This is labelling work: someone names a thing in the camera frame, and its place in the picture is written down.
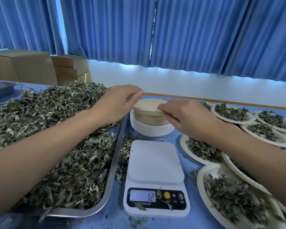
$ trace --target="blue table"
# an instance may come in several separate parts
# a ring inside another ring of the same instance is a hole
[[[18,98],[19,94],[27,86],[32,87],[35,91],[39,92],[46,89],[48,86],[41,84],[23,84],[23,86],[15,86],[15,93],[1,98],[0,102],[7,101],[10,98]],[[172,98],[163,98],[158,96],[144,96],[143,98],[157,98],[170,100]],[[273,110],[278,114],[286,117],[286,110],[281,109],[269,109],[260,107],[243,106],[250,111],[256,110]],[[153,141],[165,141],[170,142],[176,146],[180,163],[183,167],[185,174],[189,174],[193,169],[202,168],[202,164],[196,162],[194,159],[187,155],[180,146],[179,139],[181,133],[176,129],[167,136],[160,138],[150,138],[142,136],[135,132],[130,126],[130,122],[127,123],[125,134],[132,134],[135,139],[140,140],[153,140]],[[217,220],[211,215],[206,206],[204,205],[200,194],[198,192],[197,185],[194,185],[191,180],[185,176],[185,185],[187,188],[188,196],[191,202],[191,211],[184,219],[152,219],[148,218],[147,222],[142,220],[141,226],[137,228],[198,228],[198,229],[222,229],[223,227],[217,222]],[[83,219],[65,219],[65,218],[51,218],[47,217],[42,224],[38,224],[37,217],[27,215],[15,215],[6,214],[0,217],[0,229],[58,229],[58,228],[72,228],[72,229],[90,229],[90,228],[106,228],[106,229],[126,229],[132,228],[129,216],[123,210],[123,193],[125,183],[119,184],[114,182],[111,196],[105,207],[95,215],[92,215]]]

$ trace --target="cardboard box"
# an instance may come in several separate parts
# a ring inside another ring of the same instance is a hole
[[[74,82],[75,80],[91,82],[90,72],[86,72],[80,76],[77,76],[77,71],[74,68],[66,68],[59,66],[55,66],[54,68],[59,86],[64,85],[66,82]]]
[[[56,67],[73,68],[76,70],[77,77],[89,72],[88,59],[75,55],[51,56],[53,65]]]
[[[0,80],[58,85],[50,54],[29,50],[0,50]]]

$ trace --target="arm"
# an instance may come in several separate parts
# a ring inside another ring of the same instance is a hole
[[[170,100],[158,108],[180,132],[235,160],[286,207],[286,152],[221,121],[197,101]]]
[[[126,115],[143,94],[137,86],[113,86],[91,109],[1,149],[0,215],[89,134]]]

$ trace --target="digital kitchen scale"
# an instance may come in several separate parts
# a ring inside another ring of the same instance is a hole
[[[183,180],[173,144],[133,141],[123,198],[126,213],[138,217],[185,217],[190,212],[190,202]]]

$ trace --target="curtain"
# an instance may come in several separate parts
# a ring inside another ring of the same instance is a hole
[[[157,0],[151,67],[220,74],[249,0]]]
[[[252,0],[225,75],[286,82],[286,0]]]
[[[156,0],[61,0],[68,53],[149,66]]]
[[[0,0],[0,49],[64,54],[55,0]]]

